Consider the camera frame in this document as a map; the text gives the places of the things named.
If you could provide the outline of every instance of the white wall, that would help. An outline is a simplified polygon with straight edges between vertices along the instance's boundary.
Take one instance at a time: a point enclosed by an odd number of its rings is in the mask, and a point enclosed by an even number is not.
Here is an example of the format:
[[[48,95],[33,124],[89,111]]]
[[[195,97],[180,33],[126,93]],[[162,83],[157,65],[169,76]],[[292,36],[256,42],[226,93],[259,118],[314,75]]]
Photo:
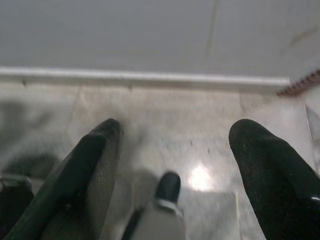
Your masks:
[[[1,0],[0,66],[288,76],[319,0]]]

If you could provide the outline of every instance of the floor tile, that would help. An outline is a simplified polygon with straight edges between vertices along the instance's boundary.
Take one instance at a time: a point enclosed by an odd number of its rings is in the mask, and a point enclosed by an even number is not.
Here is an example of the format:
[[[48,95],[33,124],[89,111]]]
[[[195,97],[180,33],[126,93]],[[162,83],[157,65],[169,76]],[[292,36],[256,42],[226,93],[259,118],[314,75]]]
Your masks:
[[[244,190],[228,133],[241,112],[238,93],[84,87],[67,132],[76,144],[101,121],[120,120],[124,142],[118,174],[133,182],[134,208],[153,198],[165,171],[176,171],[187,223],[202,205],[206,208],[197,219],[209,218],[205,227],[200,221],[191,224],[190,239],[233,240],[239,228],[232,192]]]
[[[271,93],[240,93],[240,103],[244,113],[263,109],[278,99],[276,94]]]
[[[179,206],[186,239],[239,240],[235,194],[182,189]]]
[[[10,130],[11,138],[28,130],[64,132],[78,91],[77,86],[1,84],[0,129]]]
[[[64,132],[78,90],[71,86],[2,83],[0,167],[22,159],[64,159],[72,148]]]

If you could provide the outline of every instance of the white skirting board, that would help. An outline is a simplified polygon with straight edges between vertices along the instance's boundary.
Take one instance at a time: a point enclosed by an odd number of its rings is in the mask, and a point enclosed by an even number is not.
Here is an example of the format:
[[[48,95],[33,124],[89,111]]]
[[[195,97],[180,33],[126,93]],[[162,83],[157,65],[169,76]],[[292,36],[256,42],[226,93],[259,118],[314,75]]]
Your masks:
[[[290,85],[288,77],[6,66],[0,66],[0,82],[173,87],[270,93],[276,93]]]

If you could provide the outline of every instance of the marble floor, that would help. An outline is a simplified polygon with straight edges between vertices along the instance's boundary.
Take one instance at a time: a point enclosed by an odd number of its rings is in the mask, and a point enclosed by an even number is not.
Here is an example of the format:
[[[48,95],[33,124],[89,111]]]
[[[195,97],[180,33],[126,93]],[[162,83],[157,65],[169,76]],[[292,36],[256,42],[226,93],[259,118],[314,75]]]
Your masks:
[[[239,119],[253,119],[289,142],[317,171],[320,147],[311,138],[305,105],[320,115],[319,91],[278,98],[2,83],[0,168],[8,172],[8,165],[25,158],[38,163],[50,158],[53,166],[59,164],[83,135],[114,118],[123,125],[124,142],[101,240],[119,239],[133,209],[147,204],[166,170],[176,171],[182,180],[179,206],[189,240],[264,240],[229,147],[229,129]],[[43,178],[45,166],[38,165],[35,176]]]

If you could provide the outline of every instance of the baseboard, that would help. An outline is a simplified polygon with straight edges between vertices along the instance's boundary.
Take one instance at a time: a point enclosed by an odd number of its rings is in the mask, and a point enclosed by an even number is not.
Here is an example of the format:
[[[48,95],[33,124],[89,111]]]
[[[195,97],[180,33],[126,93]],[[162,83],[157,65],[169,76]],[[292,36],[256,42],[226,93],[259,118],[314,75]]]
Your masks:
[[[205,90],[239,90],[269,92],[290,85],[288,77],[185,74],[171,72],[138,72],[0,66],[0,82],[86,84],[128,87],[170,87]]]

